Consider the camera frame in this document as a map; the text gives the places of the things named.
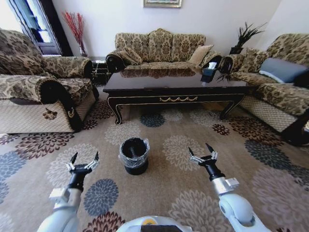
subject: armchair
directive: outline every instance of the armchair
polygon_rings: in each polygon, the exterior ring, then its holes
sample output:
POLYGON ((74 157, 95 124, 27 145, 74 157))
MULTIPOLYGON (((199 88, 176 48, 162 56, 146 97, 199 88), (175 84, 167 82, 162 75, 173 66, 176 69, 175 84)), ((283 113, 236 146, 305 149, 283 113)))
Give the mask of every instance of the armchair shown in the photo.
POLYGON ((43 57, 17 31, 0 30, 0 133, 80 131, 98 99, 92 63, 43 57))
POLYGON ((268 57, 283 59, 309 67, 309 34, 283 34, 266 51, 247 50, 247 53, 228 55, 221 62, 220 71, 259 86, 246 96, 240 106, 280 132, 292 144, 309 142, 302 128, 309 120, 309 89, 280 84, 261 75, 260 66, 268 57))

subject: gray pillow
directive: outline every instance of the gray pillow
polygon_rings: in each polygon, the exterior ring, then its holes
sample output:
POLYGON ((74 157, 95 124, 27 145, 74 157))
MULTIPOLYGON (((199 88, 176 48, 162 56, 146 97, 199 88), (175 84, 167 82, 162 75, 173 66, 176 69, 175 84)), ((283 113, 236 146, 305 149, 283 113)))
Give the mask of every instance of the gray pillow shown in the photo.
POLYGON ((305 72, 306 66, 294 64, 283 59, 267 58, 260 69, 260 74, 271 77, 279 83, 291 83, 301 73, 305 72))

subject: glossy tabletop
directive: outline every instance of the glossy tabletop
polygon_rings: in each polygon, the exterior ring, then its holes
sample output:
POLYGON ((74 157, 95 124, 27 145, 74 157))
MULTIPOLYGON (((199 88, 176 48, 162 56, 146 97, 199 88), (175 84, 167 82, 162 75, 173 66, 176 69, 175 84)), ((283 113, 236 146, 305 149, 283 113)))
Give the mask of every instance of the glossy tabletop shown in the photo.
POLYGON ((116 90, 174 89, 174 88, 213 88, 245 87, 247 83, 221 76, 217 71, 213 78, 203 76, 201 70, 123 70, 114 73, 104 92, 116 90))

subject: floral rug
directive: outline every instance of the floral rug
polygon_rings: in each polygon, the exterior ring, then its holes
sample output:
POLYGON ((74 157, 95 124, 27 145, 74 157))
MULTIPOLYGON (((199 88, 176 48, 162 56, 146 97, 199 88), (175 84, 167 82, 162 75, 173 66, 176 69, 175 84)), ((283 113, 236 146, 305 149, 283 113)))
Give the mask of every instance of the floral rug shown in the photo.
POLYGON ((189 162, 188 146, 219 152, 217 166, 236 177, 236 193, 247 198, 272 231, 309 228, 309 149, 283 142, 266 124, 235 109, 220 120, 217 104, 123 106, 124 123, 101 93, 79 133, 0 135, 0 231, 36 231, 51 214, 48 197, 70 178, 65 163, 100 165, 84 182, 79 231, 113 232, 125 221, 147 215, 172 217, 194 231, 233 231, 218 207, 204 168, 189 162), (150 142, 149 167, 129 175, 118 159, 119 145, 138 136, 150 142))

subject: black coffee table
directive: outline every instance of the black coffee table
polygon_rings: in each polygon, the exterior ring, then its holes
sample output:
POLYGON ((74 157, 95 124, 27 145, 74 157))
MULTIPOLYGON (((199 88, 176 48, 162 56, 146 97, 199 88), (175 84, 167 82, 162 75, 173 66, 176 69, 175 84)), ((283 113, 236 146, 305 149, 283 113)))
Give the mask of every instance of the black coffee table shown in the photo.
POLYGON ((114 73, 103 92, 109 94, 108 105, 122 123, 119 105, 171 104, 194 102, 229 102, 220 118, 233 110, 253 89, 244 81, 221 76, 203 76, 201 70, 123 70, 114 73))

